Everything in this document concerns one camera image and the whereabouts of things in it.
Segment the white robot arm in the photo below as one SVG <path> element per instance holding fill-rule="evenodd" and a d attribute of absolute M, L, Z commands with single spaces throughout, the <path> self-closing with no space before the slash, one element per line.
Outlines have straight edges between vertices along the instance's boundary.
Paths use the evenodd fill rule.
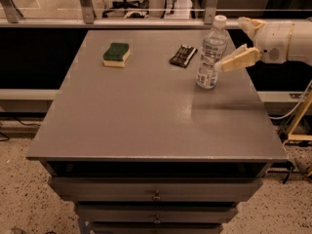
<path fill-rule="evenodd" d="M 264 63 L 300 61 L 312 65 L 312 22 L 310 20 L 263 20 L 238 18 L 238 25 L 253 41 L 218 61 L 217 71 L 232 71 Z"/>

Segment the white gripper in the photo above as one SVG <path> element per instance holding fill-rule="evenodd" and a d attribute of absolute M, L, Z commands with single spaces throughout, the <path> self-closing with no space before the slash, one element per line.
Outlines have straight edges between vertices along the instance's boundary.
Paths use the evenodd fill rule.
<path fill-rule="evenodd" d="M 294 28 L 290 20 L 266 23 L 262 19 L 239 17 L 238 25 L 253 40 L 254 47 L 241 45 L 214 65 L 216 71 L 250 67 L 259 60 L 265 63 L 284 63 L 287 60 Z"/>

